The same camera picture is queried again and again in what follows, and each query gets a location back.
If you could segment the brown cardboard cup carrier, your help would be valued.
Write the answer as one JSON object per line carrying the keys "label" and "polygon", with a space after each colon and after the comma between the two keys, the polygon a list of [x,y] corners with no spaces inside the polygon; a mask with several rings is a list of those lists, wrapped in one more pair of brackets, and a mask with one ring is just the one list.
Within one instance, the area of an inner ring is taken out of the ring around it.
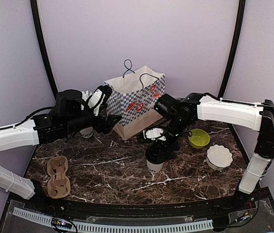
{"label": "brown cardboard cup carrier", "polygon": [[65,156],[51,158],[47,163],[50,179],[47,184],[48,195],[52,199],[67,197],[71,192],[70,180],[66,176],[68,160]]}

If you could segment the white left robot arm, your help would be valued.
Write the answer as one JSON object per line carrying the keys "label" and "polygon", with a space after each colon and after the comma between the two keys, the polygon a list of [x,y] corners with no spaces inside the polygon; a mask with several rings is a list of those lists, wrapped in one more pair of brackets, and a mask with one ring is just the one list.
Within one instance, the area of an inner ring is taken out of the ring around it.
{"label": "white left robot arm", "polygon": [[[9,125],[0,130],[0,152],[24,146],[35,146],[68,138],[79,131],[92,127],[98,133],[108,134],[120,121],[118,115],[80,116],[75,119],[58,120],[48,114],[34,116],[26,122]],[[50,208],[50,200],[39,193],[38,182],[23,178],[0,166],[0,188],[23,199],[40,212]]]}

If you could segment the checkered blue paper bag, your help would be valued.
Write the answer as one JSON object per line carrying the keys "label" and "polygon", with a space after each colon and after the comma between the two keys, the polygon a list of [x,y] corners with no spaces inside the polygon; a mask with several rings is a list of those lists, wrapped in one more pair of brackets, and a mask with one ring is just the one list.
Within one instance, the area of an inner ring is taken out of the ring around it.
{"label": "checkered blue paper bag", "polygon": [[107,112],[121,116],[113,130],[127,140],[161,119],[154,105],[165,93],[166,76],[148,66],[133,70],[129,59],[124,61],[124,67],[126,71],[122,76],[106,80],[103,84],[112,88]]}

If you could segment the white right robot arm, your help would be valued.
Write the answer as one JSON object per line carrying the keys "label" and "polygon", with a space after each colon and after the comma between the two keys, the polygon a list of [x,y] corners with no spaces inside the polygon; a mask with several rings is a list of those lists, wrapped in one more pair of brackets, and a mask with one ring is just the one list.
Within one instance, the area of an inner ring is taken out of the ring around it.
{"label": "white right robot arm", "polygon": [[259,133],[254,154],[242,177],[238,193],[230,199],[229,206],[239,211],[248,203],[247,194],[251,194],[256,184],[274,159],[274,104],[249,103],[235,100],[218,99],[209,93],[191,93],[183,100],[177,100],[168,94],[159,97],[154,105],[165,119],[169,120],[163,135],[166,141],[159,149],[158,157],[167,160],[166,151],[172,146],[189,124],[198,120],[219,121],[239,125]]}

